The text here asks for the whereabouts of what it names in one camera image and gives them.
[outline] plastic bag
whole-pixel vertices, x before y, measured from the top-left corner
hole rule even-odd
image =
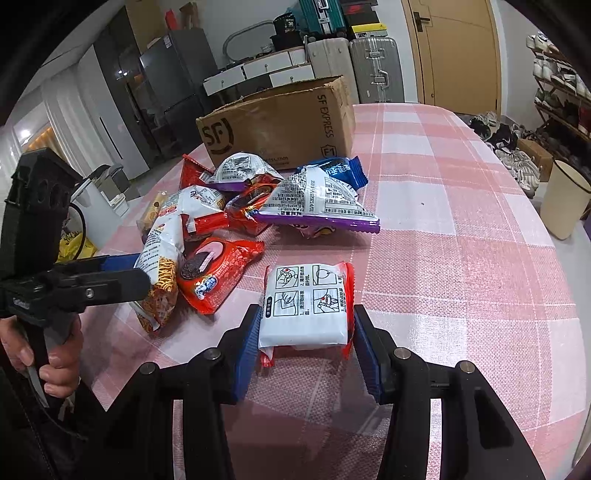
[[[178,287],[199,313],[215,313],[241,279],[246,266],[261,255],[263,242],[230,242],[210,237],[187,256],[177,275]]]
[[[225,209],[230,228],[253,236],[267,228],[269,224],[256,220],[251,212],[261,208],[276,186],[268,183],[256,184],[230,200]]]
[[[188,155],[183,155],[183,158],[183,170],[178,189],[183,190],[193,185],[207,186],[207,181],[211,178],[213,170],[209,170]]]
[[[152,284],[145,299],[131,303],[148,333],[166,325],[177,303],[176,274],[184,250],[181,221],[176,212],[158,218],[135,262],[135,268],[145,271]]]
[[[268,223],[379,232],[379,219],[363,208],[350,187],[320,167],[304,167],[283,180],[252,215]]]
[[[279,183],[283,177],[258,155],[234,153],[222,162],[207,181],[209,187],[242,192],[257,183]]]
[[[228,215],[222,211],[225,204],[221,192],[193,185],[170,195],[162,204],[160,216],[181,215],[184,240],[198,241],[228,227]]]
[[[315,349],[343,345],[353,338],[353,265],[303,264],[267,267],[259,330],[261,364],[270,367],[276,346]]]
[[[355,191],[368,184],[368,178],[363,173],[359,157],[351,159],[346,157],[323,158],[311,162],[310,166],[322,168],[330,177],[351,185]]]
[[[165,191],[156,192],[154,199],[148,204],[142,216],[139,220],[136,220],[135,224],[138,226],[138,230],[142,236],[142,243],[146,243],[148,233],[152,229],[156,218],[158,218],[160,207],[166,200],[167,195],[168,193]]]

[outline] gray suitcase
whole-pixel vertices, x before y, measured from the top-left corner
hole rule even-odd
[[[393,38],[356,38],[349,49],[361,103],[404,102],[402,69]]]

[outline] door handle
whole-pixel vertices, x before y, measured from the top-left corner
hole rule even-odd
[[[417,32],[423,31],[423,22],[430,22],[430,18],[421,17],[419,12],[413,12],[414,22],[417,26]]]

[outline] refrigerator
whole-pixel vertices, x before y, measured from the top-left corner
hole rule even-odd
[[[217,107],[203,89],[203,81],[217,73],[205,33],[170,31],[139,59],[181,149],[189,153],[202,143],[195,119]]]

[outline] instruction illustration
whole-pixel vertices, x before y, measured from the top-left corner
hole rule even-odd
[[[273,315],[275,317],[298,315],[298,294],[298,290],[275,292]]]
[[[298,286],[298,267],[277,269],[275,288],[294,288]]]
[[[338,289],[336,289],[336,288],[320,288],[320,289],[314,290],[313,311],[314,311],[314,313],[338,313],[339,312],[339,291],[338,291]]]
[[[326,270],[325,265],[312,265],[312,282],[314,285],[336,285],[336,273]]]

